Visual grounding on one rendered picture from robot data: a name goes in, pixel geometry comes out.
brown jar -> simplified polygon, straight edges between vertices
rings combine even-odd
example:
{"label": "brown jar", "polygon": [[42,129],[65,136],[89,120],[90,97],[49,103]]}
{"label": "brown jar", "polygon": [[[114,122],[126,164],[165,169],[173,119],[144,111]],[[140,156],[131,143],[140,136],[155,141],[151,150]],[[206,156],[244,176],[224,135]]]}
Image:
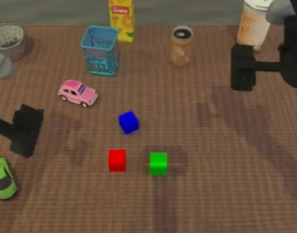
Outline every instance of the brown jar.
{"label": "brown jar", "polygon": [[186,26],[175,27],[171,36],[170,63],[183,68],[191,60],[193,31]]}

car wheel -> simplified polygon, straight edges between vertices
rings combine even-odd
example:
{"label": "car wheel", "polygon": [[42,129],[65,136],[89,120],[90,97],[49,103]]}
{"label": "car wheel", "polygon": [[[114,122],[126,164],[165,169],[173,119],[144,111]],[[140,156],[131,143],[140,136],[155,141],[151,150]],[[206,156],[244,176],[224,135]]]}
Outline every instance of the car wheel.
{"label": "car wheel", "polygon": [[81,106],[83,106],[84,108],[87,108],[87,107],[88,107],[88,104],[85,103],[85,102],[82,102],[82,103],[81,103]]}
{"label": "car wheel", "polygon": [[67,98],[65,96],[60,96],[60,98],[63,100],[63,101],[67,101]]}

green cube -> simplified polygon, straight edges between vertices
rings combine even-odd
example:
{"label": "green cube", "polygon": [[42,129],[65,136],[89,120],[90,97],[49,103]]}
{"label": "green cube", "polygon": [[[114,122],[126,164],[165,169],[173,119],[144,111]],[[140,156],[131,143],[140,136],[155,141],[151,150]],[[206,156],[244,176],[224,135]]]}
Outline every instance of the green cube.
{"label": "green cube", "polygon": [[149,172],[151,176],[167,175],[167,153],[151,152],[149,154]]}

toy car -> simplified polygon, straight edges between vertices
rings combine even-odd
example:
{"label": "toy car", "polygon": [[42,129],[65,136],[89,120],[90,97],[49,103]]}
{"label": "toy car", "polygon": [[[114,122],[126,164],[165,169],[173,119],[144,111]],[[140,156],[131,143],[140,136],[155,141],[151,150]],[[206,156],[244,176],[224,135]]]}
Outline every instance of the toy car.
{"label": "toy car", "polygon": [[83,107],[89,107],[96,102],[98,93],[95,89],[87,87],[77,80],[66,80],[58,91],[58,96],[63,101],[80,104]]}
{"label": "toy car", "polygon": [[0,156],[0,200],[10,199],[16,192],[17,186],[7,161]]}

yellow box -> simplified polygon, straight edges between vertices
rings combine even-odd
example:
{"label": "yellow box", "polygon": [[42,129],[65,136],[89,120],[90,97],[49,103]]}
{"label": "yellow box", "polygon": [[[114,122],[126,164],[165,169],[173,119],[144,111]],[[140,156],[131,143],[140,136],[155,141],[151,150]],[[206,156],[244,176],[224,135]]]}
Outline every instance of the yellow box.
{"label": "yellow box", "polygon": [[108,0],[111,27],[119,30],[118,41],[132,42],[134,36],[133,0]]}

